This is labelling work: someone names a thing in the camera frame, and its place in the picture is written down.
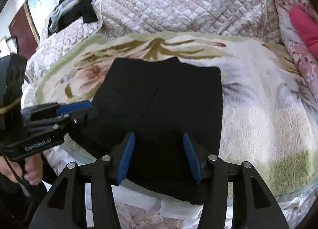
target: pile of clothes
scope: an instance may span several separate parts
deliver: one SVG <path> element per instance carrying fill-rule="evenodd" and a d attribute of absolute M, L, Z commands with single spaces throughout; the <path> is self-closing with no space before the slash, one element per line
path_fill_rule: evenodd
<path fill-rule="evenodd" d="M 92 0 L 60 0 L 49 20 L 48 36 L 60 32 L 80 17 L 84 23 L 97 22 L 91 3 Z"/>

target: black cable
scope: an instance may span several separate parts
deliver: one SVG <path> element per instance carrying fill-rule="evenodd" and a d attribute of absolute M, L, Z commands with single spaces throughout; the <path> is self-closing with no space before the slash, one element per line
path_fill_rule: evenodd
<path fill-rule="evenodd" d="M 19 49 L 19 39 L 18 39 L 18 37 L 17 36 L 11 36 L 10 38 L 7 38 L 6 40 L 5 40 L 5 42 L 7 43 L 10 39 L 15 39 L 16 40 L 16 52 L 17 52 L 17 54 L 19 55 L 20 54 L 20 49 Z"/>
<path fill-rule="evenodd" d="M 28 194 L 31 197 L 31 204 L 28 207 L 28 210 L 26 212 L 25 218 L 22 221 L 22 223 L 24 224 L 29 218 L 29 215 L 30 215 L 30 212 L 31 212 L 31 210 L 32 210 L 32 208 L 34 206 L 35 200 L 32 197 L 30 191 L 28 190 L 28 186 L 24 183 L 24 181 L 16 174 L 15 170 L 12 168 L 11 164 L 9 163 L 9 160 L 8 160 L 7 156 L 3 153 L 2 147 L 0 147 L 0 153 L 4 157 L 4 161 L 6 162 L 7 166 L 10 169 L 10 171 L 13 173 L 13 175 L 14 175 L 15 179 L 17 180 L 17 182 L 24 186 L 24 188 L 26 189 L 26 191 L 28 192 Z"/>

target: black pants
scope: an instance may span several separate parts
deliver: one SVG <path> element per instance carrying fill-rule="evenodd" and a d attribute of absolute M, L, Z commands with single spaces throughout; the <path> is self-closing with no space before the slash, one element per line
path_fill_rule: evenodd
<path fill-rule="evenodd" d="M 57 176 L 45 158 L 43 158 L 43 171 L 43 181 L 53 184 Z M 28 219 L 22 223 L 32 200 L 24 195 L 19 184 L 10 181 L 6 176 L 0 174 L 0 228 L 28 228 L 39 204 L 47 194 L 47 189 L 43 182 L 39 186 L 36 186 L 35 189 L 38 192 L 36 200 Z"/>

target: bed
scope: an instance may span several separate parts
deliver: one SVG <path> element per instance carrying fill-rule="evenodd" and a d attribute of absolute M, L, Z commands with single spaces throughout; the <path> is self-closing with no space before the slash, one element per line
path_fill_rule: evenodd
<path fill-rule="evenodd" d="M 115 57 L 178 56 L 193 65 L 218 66 L 224 98 L 220 157 L 251 161 L 295 228 L 318 193 L 318 113 L 313 87 L 294 64 L 277 11 L 282 1 L 93 0 L 92 5 L 98 22 L 80 18 L 41 38 L 28 62 L 23 107 L 92 99 Z M 57 174 L 68 162 L 94 161 L 68 136 L 65 140 L 45 152 Z M 113 191 L 123 228 L 198 226 L 201 206 L 129 180 Z M 86 196 L 91 209 L 89 185 Z M 231 196 L 230 186 L 226 228 L 232 223 Z"/>

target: yellow cable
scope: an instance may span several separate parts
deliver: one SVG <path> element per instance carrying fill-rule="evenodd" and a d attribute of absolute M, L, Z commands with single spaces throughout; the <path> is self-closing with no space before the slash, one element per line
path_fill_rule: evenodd
<path fill-rule="evenodd" d="M 0 115 L 6 114 L 9 110 L 11 110 L 15 105 L 17 105 L 20 102 L 21 98 L 22 98 L 22 96 L 20 96 L 18 99 L 16 99 L 14 102 L 9 104 L 8 106 L 1 108 Z"/>

